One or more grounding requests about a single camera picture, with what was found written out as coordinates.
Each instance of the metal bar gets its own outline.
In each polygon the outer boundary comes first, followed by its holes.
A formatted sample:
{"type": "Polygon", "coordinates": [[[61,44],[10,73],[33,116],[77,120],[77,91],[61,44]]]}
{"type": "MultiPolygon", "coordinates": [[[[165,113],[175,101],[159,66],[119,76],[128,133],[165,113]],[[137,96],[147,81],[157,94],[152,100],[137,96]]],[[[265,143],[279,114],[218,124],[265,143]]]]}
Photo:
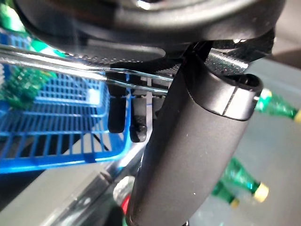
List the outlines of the metal bar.
{"type": "Polygon", "coordinates": [[[18,49],[12,46],[0,44],[0,63],[12,64],[22,67],[30,67],[39,70],[52,71],[56,73],[70,74],[81,78],[104,81],[109,84],[119,85],[131,89],[143,89],[154,93],[167,93],[166,89],[159,89],[150,86],[141,86],[131,84],[126,81],[119,81],[107,78],[103,73],[128,73],[142,77],[172,81],[172,77],[142,73],[122,68],[109,68],[107,66],[86,65],[80,62],[74,62],[70,59],[49,56],[42,53],[36,53],[28,50],[18,49]]]}

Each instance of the blue plastic basket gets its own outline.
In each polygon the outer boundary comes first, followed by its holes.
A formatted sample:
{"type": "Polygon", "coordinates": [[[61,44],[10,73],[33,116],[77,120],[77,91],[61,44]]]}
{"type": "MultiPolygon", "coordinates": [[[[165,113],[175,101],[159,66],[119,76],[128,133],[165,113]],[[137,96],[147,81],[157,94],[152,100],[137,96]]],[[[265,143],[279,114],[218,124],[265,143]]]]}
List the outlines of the blue plastic basket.
{"type": "MultiPolygon", "coordinates": [[[[27,38],[1,34],[1,42],[28,48],[27,38]]],[[[4,66],[5,79],[12,66],[4,66]]],[[[11,110],[0,101],[0,173],[115,160],[131,145],[130,101],[122,134],[107,128],[105,83],[58,74],[39,92],[30,110],[11,110]]]]}

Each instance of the gray floor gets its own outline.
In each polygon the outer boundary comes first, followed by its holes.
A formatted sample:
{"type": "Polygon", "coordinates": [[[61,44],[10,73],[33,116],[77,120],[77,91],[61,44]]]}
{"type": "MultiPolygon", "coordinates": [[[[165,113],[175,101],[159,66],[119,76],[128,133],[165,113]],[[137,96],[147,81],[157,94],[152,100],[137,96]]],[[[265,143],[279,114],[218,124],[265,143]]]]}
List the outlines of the gray floor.
{"type": "MultiPolygon", "coordinates": [[[[301,106],[301,71],[259,60],[248,71],[265,87],[301,106]]],[[[301,225],[301,124],[255,113],[235,153],[248,171],[269,186],[265,202],[234,190],[240,206],[209,197],[190,220],[191,226],[301,225]]]]}

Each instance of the bottle cap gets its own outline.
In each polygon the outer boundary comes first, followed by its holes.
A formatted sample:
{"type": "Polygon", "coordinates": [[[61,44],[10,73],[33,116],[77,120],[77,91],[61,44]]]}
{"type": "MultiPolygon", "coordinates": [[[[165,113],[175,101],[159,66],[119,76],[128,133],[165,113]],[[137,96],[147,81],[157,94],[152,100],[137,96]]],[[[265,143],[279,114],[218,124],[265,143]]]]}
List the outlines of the bottle cap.
{"type": "Polygon", "coordinates": [[[258,202],[263,202],[267,198],[268,194],[269,188],[264,183],[260,183],[253,196],[258,202]]]}
{"type": "Polygon", "coordinates": [[[233,201],[230,203],[230,206],[235,209],[239,205],[239,200],[238,199],[233,199],[233,201]]]}
{"type": "Polygon", "coordinates": [[[297,112],[293,120],[297,123],[301,123],[301,110],[297,112]]]}

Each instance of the black plastic housing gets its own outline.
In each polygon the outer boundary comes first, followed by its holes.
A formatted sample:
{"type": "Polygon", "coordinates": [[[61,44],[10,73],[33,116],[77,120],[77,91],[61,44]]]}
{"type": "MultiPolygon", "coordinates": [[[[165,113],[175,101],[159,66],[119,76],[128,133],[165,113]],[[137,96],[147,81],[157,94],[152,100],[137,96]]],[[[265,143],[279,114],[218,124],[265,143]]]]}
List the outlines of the black plastic housing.
{"type": "Polygon", "coordinates": [[[127,213],[129,225],[176,226],[192,216],[235,151],[261,90],[253,75],[219,78],[198,56],[187,58],[145,149],[127,213]],[[203,89],[212,82],[214,87],[203,89]],[[248,104],[236,105],[237,95],[248,104]],[[237,112],[228,112],[229,107],[237,112]]]}

